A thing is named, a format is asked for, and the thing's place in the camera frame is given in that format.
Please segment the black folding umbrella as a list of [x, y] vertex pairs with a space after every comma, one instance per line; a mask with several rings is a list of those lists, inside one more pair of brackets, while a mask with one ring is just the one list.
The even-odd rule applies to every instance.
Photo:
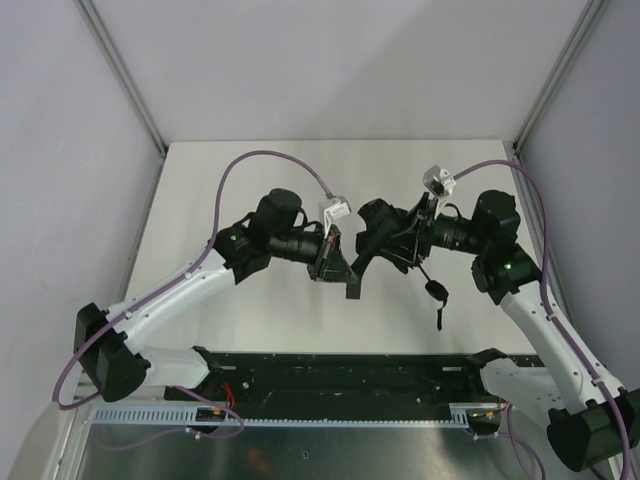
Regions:
[[435, 200], [424, 193], [413, 208], [405, 210], [378, 198], [364, 204], [358, 210], [358, 215], [365, 222], [365, 230], [356, 235], [357, 257], [351, 269], [357, 280], [346, 287], [346, 298], [361, 298], [364, 273], [375, 257], [386, 259], [404, 275], [417, 268], [426, 279], [425, 290], [440, 303], [436, 310], [436, 328], [441, 331], [449, 292], [444, 285], [432, 279], [422, 266], [430, 249], [427, 245], [427, 229], [435, 219]]

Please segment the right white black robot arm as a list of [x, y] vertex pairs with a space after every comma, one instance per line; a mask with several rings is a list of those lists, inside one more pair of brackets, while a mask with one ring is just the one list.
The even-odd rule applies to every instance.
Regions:
[[476, 288], [521, 330], [548, 377], [523, 373], [494, 353], [480, 367], [483, 387], [546, 431], [556, 456], [570, 470], [595, 470], [612, 458], [619, 476], [634, 474], [639, 444], [639, 393], [628, 390], [596, 358], [557, 305], [547, 272], [517, 241], [520, 216], [513, 196], [483, 192], [470, 218], [439, 212], [425, 195], [412, 209], [390, 210], [382, 254], [408, 270], [434, 247], [473, 255]]

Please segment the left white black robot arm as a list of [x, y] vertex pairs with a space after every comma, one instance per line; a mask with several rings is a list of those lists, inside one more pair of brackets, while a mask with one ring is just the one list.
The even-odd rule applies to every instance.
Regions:
[[344, 198], [333, 197], [321, 206], [323, 219], [309, 221], [297, 194], [273, 189], [166, 284], [105, 310], [94, 303], [81, 308], [74, 353], [98, 396], [116, 402], [142, 386], [199, 387], [217, 367], [206, 349], [154, 348], [150, 340], [188, 309], [266, 269], [273, 258], [305, 265], [316, 282], [355, 283], [335, 224], [350, 212]]

